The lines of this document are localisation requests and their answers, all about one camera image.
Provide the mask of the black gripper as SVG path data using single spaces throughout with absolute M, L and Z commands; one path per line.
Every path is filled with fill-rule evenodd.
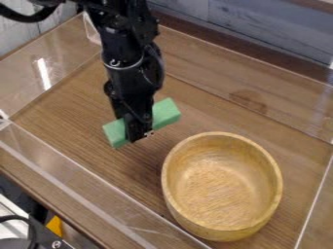
M 154 95 L 166 77 L 162 53 L 142 52 L 129 64 L 105 53 L 102 60 L 109 73 L 105 93 L 117 118 L 123 118 L 126 139 L 134 143 L 153 130 Z

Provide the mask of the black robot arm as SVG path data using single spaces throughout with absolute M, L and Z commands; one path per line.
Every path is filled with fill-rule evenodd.
M 155 38 L 159 20 L 147 0 L 27 0 L 40 10 L 26 15 L 0 3 L 0 17 L 35 23 L 60 5 L 74 2 L 87 13 L 102 41 L 102 61 L 109 74 L 105 93 L 115 116 L 123 120 L 125 139 L 134 143 L 154 129 L 154 95 L 163 86 L 166 70 Z

